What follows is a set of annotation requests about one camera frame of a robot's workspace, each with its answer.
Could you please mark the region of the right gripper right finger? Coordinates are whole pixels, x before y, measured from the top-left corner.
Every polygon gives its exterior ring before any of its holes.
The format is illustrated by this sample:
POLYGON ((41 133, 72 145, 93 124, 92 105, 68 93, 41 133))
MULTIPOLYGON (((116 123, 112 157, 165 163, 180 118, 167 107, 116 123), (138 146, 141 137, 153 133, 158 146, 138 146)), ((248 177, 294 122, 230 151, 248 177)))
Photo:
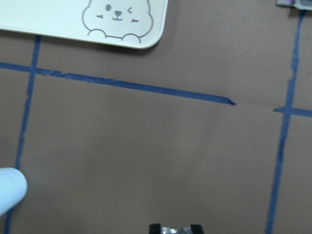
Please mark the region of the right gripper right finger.
POLYGON ((190 229, 192 234, 203 234, 203 228, 200 224, 191 224, 190 229))

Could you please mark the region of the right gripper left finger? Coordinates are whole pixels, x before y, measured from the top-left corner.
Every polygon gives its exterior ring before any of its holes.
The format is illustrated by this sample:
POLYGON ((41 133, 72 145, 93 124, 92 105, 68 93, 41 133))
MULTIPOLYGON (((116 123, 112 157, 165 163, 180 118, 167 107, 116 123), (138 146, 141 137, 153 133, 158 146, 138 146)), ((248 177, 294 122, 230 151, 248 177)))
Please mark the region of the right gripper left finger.
POLYGON ((161 234, 161 224, 160 223, 150 224, 149 234, 161 234))

